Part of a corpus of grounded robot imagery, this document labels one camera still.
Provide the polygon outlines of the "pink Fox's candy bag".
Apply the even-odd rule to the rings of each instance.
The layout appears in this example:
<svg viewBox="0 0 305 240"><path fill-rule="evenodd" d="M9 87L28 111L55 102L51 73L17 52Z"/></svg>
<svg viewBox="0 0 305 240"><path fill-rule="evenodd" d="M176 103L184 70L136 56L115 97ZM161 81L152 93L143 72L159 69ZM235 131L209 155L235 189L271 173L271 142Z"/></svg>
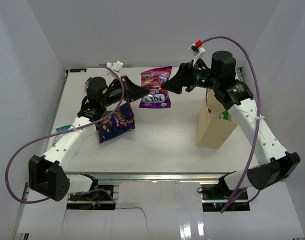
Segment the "pink Fox's candy bag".
<svg viewBox="0 0 305 240"><path fill-rule="evenodd" d="M163 89L172 73L172 66L158 67L143 71L141 87L148 90L148 94L142 97L139 108L144 109L169 109L171 100L169 92Z"/></svg>

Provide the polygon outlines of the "dark blue purple snack bag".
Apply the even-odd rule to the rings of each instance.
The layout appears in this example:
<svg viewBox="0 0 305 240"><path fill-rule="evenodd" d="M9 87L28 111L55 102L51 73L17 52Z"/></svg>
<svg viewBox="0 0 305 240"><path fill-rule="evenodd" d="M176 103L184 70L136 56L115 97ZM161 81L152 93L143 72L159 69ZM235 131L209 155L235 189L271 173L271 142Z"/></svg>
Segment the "dark blue purple snack bag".
<svg viewBox="0 0 305 240"><path fill-rule="evenodd" d="M105 118L97 129L99 143L111 140L128 130L134 130L135 118L130 103L124 103L111 116Z"/></svg>

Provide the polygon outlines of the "green Fox's candy bag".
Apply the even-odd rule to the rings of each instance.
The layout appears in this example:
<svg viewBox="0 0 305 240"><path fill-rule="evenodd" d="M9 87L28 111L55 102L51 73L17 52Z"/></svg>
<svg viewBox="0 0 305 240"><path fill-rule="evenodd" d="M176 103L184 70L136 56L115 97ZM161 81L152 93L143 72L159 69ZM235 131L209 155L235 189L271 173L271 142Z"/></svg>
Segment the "green Fox's candy bag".
<svg viewBox="0 0 305 240"><path fill-rule="evenodd" d="M229 112L228 111L223 111L219 116L218 118L220 120L229 120Z"/></svg>

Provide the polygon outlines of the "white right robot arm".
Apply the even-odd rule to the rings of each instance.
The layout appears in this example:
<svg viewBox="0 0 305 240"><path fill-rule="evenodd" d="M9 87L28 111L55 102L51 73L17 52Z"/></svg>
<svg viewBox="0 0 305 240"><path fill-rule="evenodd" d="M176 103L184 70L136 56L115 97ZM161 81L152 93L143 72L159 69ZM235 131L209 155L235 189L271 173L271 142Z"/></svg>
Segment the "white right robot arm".
<svg viewBox="0 0 305 240"><path fill-rule="evenodd" d="M237 189L254 187L261 191L285 180L295 170L301 159L290 153L275 137L259 112L259 99L245 82L236 79L236 60L228 51L212 54L211 67L203 60L194 66L181 63L177 73L162 86L165 90L181 94L195 87L213 90L215 98L238 122L252 145L250 156L258 165L246 172L227 173L218 180L218 193L223 199L231 199Z"/></svg>

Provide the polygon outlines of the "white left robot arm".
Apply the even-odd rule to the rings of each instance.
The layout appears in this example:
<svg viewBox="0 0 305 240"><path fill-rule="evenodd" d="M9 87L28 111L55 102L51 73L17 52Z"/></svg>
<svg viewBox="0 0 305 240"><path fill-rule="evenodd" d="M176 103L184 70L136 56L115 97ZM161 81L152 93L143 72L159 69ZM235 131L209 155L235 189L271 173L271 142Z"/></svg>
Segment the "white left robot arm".
<svg viewBox="0 0 305 240"><path fill-rule="evenodd" d="M86 96L70 132L42 156L33 155L28 162L30 189L57 202L67 194L82 194L88 200L98 195L94 177L81 173L66 175L66 168L84 142L97 131L99 124L96 121L107 118L107 107L120 99L131 103L149 93L127 76L114 79L110 85L103 77L91 77L86 81L85 89Z"/></svg>

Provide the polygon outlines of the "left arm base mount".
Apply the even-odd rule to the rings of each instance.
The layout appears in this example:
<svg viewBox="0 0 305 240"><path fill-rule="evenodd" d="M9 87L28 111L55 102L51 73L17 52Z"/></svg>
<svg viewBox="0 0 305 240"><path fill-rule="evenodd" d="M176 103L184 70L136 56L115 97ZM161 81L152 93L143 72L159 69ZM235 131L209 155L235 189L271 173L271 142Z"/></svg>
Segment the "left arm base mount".
<svg viewBox="0 0 305 240"><path fill-rule="evenodd" d="M107 194L116 202L118 199L118 187L115 187L112 184L104 184L95 186L94 188L103 189L104 191L94 191L85 195L71 194L68 197L67 209L114 210L115 204Z"/></svg>

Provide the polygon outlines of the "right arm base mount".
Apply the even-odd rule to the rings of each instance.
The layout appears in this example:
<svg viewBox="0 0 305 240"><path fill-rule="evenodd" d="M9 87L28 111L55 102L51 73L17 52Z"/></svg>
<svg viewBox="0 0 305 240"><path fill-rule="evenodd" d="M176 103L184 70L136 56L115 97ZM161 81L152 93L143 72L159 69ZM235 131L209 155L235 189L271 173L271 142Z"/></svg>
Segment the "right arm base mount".
<svg viewBox="0 0 305 240"><path fill-rule="evenodd" d="M206 212L220 212L229 200L229 196L223 196L216 184L202 184L197 192L201 195L202 210ZM226 212L247 212L250 211L250 204L247 191L243 192L235 202L229 205Z"/></svg>

